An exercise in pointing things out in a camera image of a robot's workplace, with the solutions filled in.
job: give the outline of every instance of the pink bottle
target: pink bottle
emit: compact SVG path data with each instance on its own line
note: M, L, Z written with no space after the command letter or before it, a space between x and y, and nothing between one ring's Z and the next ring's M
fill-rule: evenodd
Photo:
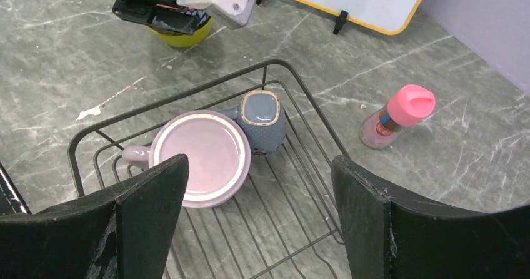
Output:
M407 85L361 125L359 137L368 148L390 145L403 131L429 116L436 105L434 94L418 85Z

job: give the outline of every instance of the mug handle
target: mug handle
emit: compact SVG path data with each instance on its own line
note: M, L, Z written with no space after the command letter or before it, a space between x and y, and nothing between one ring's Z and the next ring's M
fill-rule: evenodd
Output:
M130 165L146 170L149 168L150 152L151 149L146 146L128 146L123 149L121 157Z
M230 109L221 110L219 111L219 113L225 115L226 117L230 119L236 120L239 116L239 107L233 107Z

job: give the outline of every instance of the gray marble surface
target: gray marble surface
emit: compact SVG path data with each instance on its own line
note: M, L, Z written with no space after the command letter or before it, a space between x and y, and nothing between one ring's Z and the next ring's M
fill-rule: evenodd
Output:
M473 210L492 212L530 202L530 99L421 11L399 36L381 36L353 24L334 36L333 19L326 14L290 0L265 0L246 28L230 31L214 23L201 44L172 49L145 27L118 20L110 12L112 4L113 0L0 0L0 160L33 212L75 198L66 150L79 130L271 58L285 59L297 69L352 158L373 173ZM269 77L285 80L326 153L330 158L339 154L290 74L271 68ZM126 136L250 87L259 78L260 74L245 76L106 133L113 138ZM410 83L435 93L435 112L392 148L364 147L357 137L364 118ZM277 86L272 90L287 99ZM97 112L93 108L99 105L98 115L77 120L83 111ZM301 139L309 142L296 110L289 104L286 109L300 128ZM133 143L145 143L153 136L140 136ZM91 158L102 145L102 138L90 136L77 152L87 192L99 188ZM328 185L324 156L314 145L309 152ZM112 182L108 176L117 154L109 151L99 159L107 184ZM302 166L296 159L291 163L288 152L281 151L270 163L271 167L254 160L251 173L271 217L249 180L236 197L244 217L233 201L216 210L228 239L236 245L234 254L246 278L264 265L243 220L257 236L269 266L333 228L330 196L319 185L324 201L315 204L299 180L296 170ZM123 173L125 167L119 164L119 171ZM324 205L331 208L331 216L319 214ZM179 256L187 278L211 278L197 237L216 277L235 278L234 259L224 240L219 241L222 235L212 211L190 214L196 229L182 214L176 251L168 261L171 278L178 278L173 255ZM347 278L345 252L335 238L324 238L314 251L309 248L281 264L274 269L274 278L301 278L295 264L306 278L330 278L324 260L338 278Z

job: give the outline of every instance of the purple wall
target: purple wall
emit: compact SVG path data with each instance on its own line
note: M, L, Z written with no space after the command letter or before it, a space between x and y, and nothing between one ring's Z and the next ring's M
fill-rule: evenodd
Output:
M530 0L423 0L421 7L530 94Z

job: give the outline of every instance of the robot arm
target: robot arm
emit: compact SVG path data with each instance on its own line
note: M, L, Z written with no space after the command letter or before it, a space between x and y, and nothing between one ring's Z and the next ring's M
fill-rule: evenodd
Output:
M211 15L228 28L244 27L256 0L116 0L112 11L161 33L192 35Z

